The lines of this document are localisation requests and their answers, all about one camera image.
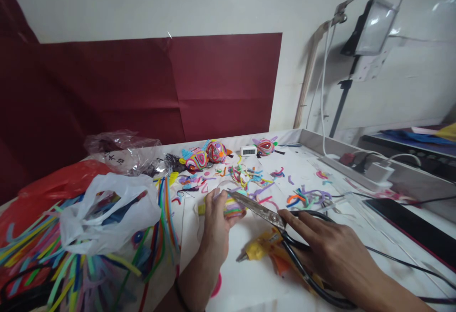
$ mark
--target power strip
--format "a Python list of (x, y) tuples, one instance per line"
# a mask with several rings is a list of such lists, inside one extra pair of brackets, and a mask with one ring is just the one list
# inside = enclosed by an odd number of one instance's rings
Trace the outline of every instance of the power strip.
[(380, 192), (385, 189), (389, 189), (391, 186), (393, 186), (392, 182), (389, 181), (382, 181), (382, 182), (374, 182), (367, 178), (364, 174), (361, 174), (354, 169), (345, 166), (344, 164), (339, 162), (340, 156), (337, 156), (335, 154), (327, 154), (324, 157), (321, 157), (321, 160), (326, 163), (327, 165), (330, 165), (334, 169), (338, 170), (339, 172), (343, 173), (350, 179), (353, 179), (354, 181), (360, 183), (362, 186), (365, 188), (374, 191), (374, 192)]

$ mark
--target charger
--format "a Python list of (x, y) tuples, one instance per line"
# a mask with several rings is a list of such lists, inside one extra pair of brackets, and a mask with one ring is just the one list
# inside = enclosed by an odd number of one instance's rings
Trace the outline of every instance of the charger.
[(386, 182), (394, 173), (394, 169), (390, 165), (391, 162), (389, 161), (373, 162), (364, 175), (376, 183)]

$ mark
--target table surface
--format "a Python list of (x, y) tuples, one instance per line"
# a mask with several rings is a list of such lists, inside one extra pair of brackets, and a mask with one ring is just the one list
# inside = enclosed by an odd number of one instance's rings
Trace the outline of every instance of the table surface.
[[(347, 193), (344, 198), (334, 199), (337, 213), (333, 209), (329, 210), (329, 216), (332, 219), (337, 223), (352, 227), (365, 245), (403, 261), (438, 271), (450, 281), (456, 282), (455, 273), (380, 216), (365, 208), (364, 204), (360, 204), (359, 196), (348, 193), (358, 191), (374, 194), (373, 192), (362, 188), (359, 184), (353, 182), (349, 184), (342, 174), (319, 161), (319, 154), (304, 146), (277, 147), (276, 149), (284, 151), (285, 155), (273, 153), (261, 159), (244, 157), (240, 162), (248, 168), (255, 166), (255, 170), (263, 170), (267, 179), (270, 179), (269, 173), (279, 171), (281, 167), (284, 168), (285, 177), (277, 178), (275, 184), (260, 195), (260, 199), (273, 196), (273, 201), (280, 208), (284, 208), (286, 199), (294, 194), (293, 190), (300, 188), (303, 184), (305, 184), (306, 190), (319, 189), (333, 195)], [(237, 164), (238, 161), (239, 157), (234, 153), (234, 157), (227, 160), (228, 164), (214, 165), (211, 169), (198, 173), (198, 176), (215, 178), (208, 180), (209, 190), (217, 186), (222, 189), (235, 188), (237, 185), (230, 181), (231, 178), (228, 175), (221, 178), (215, 176), (215, 173), (216, 169), (224, 170), (225, 167)], [(332, 184), (319, 178), (316, 175), (318, 170), (325, 172)], [(181, 189), (181, 184), (176, 182), (171, 187), (171, 195), (176, 195), (178, 189)], [(258, 186), (252, 185), (248, 192), (253, 193), (257, 189), (259, 189)], [(196, 207), (203, 202), (204, 196), (205, 194), (201, 192), (189, 192), (182, 199), (182, 205), (175, 202), (172, 206), (174, 225), (181, 241), (181, 271), (199, 247), (204, 220), (203, 217), (198, 217)], [(265, 202), (264, 205), (273, 211), (276, 209), (268, 202)], [(320, 208), (321, 206), (314, 206), (313, 209)], [(455, 224), (428, 210), (416, 207), (407, 208), (456, 238)], [(270, 224), (248, 211), (246, 217), (230, 231), (229, 254), (221, 268), (222, 286), (217, 296), (210, 300), (207, 311), (285, 311), (285, 309), (301, 310), (303, 306), (307, 307), (306, 310), (311, 311), (337, 310), (321, 298), (306, 291), (294, 273), (287, 273), (284, 277), (276, 275), (269, 257), (260, 261), (236, 262), (236, 258), (244, 246), (269, 228)], [(439, 298), (455, 296), (455, 292), (438, 278), (410, 269), (378, 254), (372, 254), (372, 256), (386, 274), (416, 295)], [(171, 287), (174, 278), (172, 273), (172, 264), (168, 262), (152, 278), (145, 310), (153, 309)], [(438, 311), (454, 310), (453, 306), (432, 305), (432, 307)]]

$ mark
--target white plastic bag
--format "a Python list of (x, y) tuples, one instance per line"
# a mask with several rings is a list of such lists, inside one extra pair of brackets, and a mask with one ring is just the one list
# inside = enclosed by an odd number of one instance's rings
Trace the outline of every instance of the white plastic bag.
[[(97, 197), (97, 193), (102, 191), (104, 193)], [(102, 225), (105, 219), (144, 191), (147, 194), (128, 209), (119, 223)], [(112, 192), (121, 198), (102, 216), (89, 219), (97, 203)], [(84, 199), (65, 208), (60, 215), (62, 247), (77, 254), (109, 254), (122, 248), (138, 230), (157, 223), (160, 215), (157, 189), (151, 177), (143, 174), (137, 177), (114, 173), (97, 175), (87, 188)]]

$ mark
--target pink ring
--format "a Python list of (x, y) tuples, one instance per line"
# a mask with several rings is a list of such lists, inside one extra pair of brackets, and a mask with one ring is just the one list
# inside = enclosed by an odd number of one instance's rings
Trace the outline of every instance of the pink ring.
[(220, 292), (221, 286), (222, 286), (222, 274), (219, 273), (218, 274), (218, 280), (217, 280), (217, 283), (215, 285), (214, 291), (210, 295), (211, 298), (215, 297)]

